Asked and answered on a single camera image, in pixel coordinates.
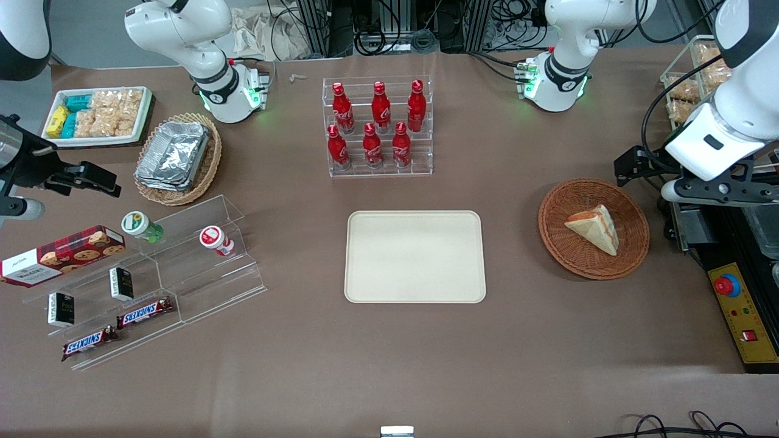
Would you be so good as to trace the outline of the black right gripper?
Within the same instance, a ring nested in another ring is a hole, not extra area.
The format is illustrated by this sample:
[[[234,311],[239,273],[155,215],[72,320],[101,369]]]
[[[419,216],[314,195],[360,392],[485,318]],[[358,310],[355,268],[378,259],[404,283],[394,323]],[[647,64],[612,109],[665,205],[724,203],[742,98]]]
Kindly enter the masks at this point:
[[[117,176],[103,167],[81,161],[71,166],[71,175],[56,175],[66,167],[55,146],[18,125],[16,114],[1,117],[2,194],[13,186],[38,187],[69,196],[73,189],[102,192],[119,198],[122,187],[114,185]],[[114,185],[107,188],[100,185]]]

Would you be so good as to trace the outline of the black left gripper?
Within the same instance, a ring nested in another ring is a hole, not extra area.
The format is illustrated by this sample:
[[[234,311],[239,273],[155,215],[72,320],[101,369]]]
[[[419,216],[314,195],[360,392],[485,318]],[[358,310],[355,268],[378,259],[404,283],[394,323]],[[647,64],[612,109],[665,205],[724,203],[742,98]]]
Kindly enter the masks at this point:
[[[777,175],[777,149],[760,150],[754,155],[743,158],[728,169],[728,174],[735,178],[742,178],[746,175],[747,161],[752,162],[752,176],[773,177]],[[664,150],[660,150],[658,158],[653,158],[651,151],[647,152],[645,148],[635,145],[631,149],[630,160],[614,160],[613,162],[616,186],[623,187],[632,180],[644,178],[653,175],[654,171],[665,174],[678,174],[683,177],[700,178],[694,175],[689,169],[681,166],[676,160]]]

